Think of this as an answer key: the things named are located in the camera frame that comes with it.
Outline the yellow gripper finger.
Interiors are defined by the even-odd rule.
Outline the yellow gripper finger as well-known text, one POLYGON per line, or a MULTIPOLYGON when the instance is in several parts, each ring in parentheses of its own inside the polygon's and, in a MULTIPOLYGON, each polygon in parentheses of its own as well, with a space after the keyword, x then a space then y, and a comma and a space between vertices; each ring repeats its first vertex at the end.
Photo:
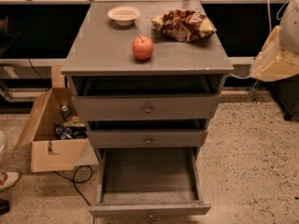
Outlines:
POLYGON ((278 81, 299 74, 299 54, 280 46, 278 25, 264 42, 249 74, 264 82, 278 81))

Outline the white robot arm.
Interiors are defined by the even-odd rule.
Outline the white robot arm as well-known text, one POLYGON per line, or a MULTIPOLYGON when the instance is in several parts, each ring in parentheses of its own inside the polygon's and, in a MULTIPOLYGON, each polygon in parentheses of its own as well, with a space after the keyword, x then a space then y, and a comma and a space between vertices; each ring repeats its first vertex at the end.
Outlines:
POLYGON ((277 81, 299 74, 299 0, 289 0, 249 70, 261 81, 277 81))

